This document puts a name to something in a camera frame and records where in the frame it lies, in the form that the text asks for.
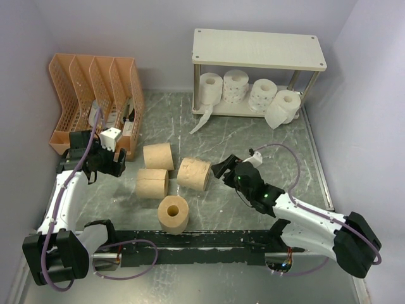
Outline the brown toilet roll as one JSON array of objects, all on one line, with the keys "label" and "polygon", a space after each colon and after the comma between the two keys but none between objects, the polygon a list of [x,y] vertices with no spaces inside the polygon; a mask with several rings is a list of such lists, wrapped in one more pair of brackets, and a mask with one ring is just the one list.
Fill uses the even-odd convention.
[{"label": "brown toilet roll", "polygon": [[147,169],[174,170],[171,146],[168,142],[144,146],[143,156]]},{"label": "brown toilet roll", "polygon": [[168,193],[168,171],[166,169],[139,169],[135,182],[138,198],[163,199]]},{"label": "brown toilet roll", "polygon": [[178,184],[196,191],[204,191],[208,183],[210,166],[210,162],[184,158],[178,170]]},{"label": "brown toilet roll", "polygon": [[158,206],[158,220],[163,231],[171,235],[183,233],[189,222],[189,206],[181,196],[166,196]]}]

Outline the plain white toilet roll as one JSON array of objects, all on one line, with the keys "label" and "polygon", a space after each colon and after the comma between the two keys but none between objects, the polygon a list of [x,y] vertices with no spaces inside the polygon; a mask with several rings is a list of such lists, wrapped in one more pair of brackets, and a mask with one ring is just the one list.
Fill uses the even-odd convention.
[{"label": "plain white toilet roll", "polygon": [[301,97],[290,90],[278,91],[265,113],[265,120],[271,129],[293,121],[301,107]]}]

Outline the floral toilet roll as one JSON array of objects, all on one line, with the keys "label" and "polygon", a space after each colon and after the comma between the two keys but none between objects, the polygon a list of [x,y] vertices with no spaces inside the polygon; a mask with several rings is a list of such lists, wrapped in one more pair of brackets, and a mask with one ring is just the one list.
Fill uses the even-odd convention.
[{"label": "floral toilet roll", "polygon": [[242,70],[229,70],[223,77],[222,99],[229,104],[243,102],[249,89],[249,76]]},{"label": "floral toilet roll", "polygon": [[277,85],[268,79],[259,79],[252,85],[248,107],[254,113],[265,113],[278,91]]}]

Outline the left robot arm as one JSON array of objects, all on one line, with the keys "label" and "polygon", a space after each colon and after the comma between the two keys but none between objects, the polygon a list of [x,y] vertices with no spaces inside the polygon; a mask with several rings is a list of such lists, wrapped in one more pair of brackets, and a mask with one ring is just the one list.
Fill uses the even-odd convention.
[{"label": "left robot arm", "polygon": [[34,282],[59,291],[59,282],[72,285],[83,279],[97,251],[116,249],[118,236],[110,220],[95,220],[77,232],[78,204],[99,173],[120,177],[125,171],[127,151],[117,148],[122,132],[114,127],[95,134],[90,130],[69,134],[70,147],[56,167],[54,194],[44,220],[22,244]]}]

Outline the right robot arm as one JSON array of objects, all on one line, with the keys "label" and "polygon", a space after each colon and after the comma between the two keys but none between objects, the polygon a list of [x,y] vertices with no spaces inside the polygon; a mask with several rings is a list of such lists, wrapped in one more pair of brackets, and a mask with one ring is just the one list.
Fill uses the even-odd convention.
[{"label": "right robot arm", "polygon": [[249,161],[230,155],[211,167],[214,176],[239,192],[259,213],[276,219],[268,237],[272,250],[302,248],[335,260],[348,274],[365,278],[381,262],[382,247],[366,219],[356,212],[343,215],[305,203],[266,183]]}]

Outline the white two-tier shelf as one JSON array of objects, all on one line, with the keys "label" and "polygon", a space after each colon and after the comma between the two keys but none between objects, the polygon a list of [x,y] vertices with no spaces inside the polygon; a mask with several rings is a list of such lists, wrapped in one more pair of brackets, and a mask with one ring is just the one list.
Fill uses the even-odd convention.
[{"label": "white two-tier shelf", "polygon": [[262,68],[290,70],[293,75],[288,90],[293,90],[302,71],[312,76],[299,93],[304,101],[327,63],[315,35],[279,34],[237,30],[197,28],[192,47],[193,100],[192,113],[202,115],[206,105],[199,100],[201,67]]}]

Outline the peach plastic file organizer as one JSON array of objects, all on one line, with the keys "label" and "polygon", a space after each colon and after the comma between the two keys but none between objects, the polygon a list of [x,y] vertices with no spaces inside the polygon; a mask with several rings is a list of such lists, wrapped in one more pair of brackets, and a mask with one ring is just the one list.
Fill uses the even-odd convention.
[{"label": "peach plastic file organizer", "polygon": [[135,158],[145,99],[134,58],[56,53],[49,73],[61,104],[61,116],[49,140],[62,155],[70,147],[69,133],[89,130],[93,104],[102,109],[104,118],[97,131],[114,118],[113,127],[123,132],[117,143]]}]

